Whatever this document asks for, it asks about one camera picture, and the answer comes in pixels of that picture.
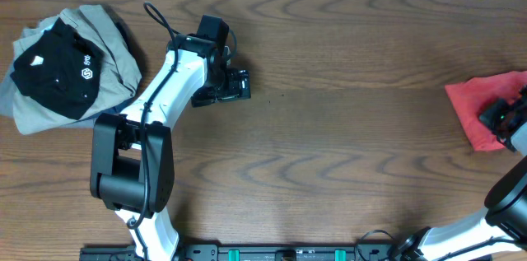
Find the red soccer t-shirt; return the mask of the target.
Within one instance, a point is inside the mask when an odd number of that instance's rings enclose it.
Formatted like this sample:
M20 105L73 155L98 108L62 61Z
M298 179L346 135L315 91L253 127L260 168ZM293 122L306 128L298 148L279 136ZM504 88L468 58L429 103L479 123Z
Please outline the red soccer t-shirt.
M526 72L513 71L489 77L473 77L466 82L445 85L445 92L475 151L505 148L479 120L479 115L498 99L511 103L525 84Z

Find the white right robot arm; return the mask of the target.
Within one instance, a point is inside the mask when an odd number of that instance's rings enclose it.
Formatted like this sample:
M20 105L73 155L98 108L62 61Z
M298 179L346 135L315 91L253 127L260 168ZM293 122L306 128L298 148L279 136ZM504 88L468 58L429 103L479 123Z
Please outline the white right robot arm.
M482 209L453 224L426 227L390 251L390 260L480 260L526 250L526 88L512 103L498 99L479 116L521 160L489 191Z

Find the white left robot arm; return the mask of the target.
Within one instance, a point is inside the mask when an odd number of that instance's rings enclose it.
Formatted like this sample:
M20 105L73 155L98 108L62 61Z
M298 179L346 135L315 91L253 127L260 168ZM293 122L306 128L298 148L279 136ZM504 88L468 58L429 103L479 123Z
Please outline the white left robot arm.
M175 180L172 129L184 107L250 97L249 74L231 67L226 38L177 35L147 89L120 114L96 119L90 192L127 225L129 258L177 258L180 238L166 205Z

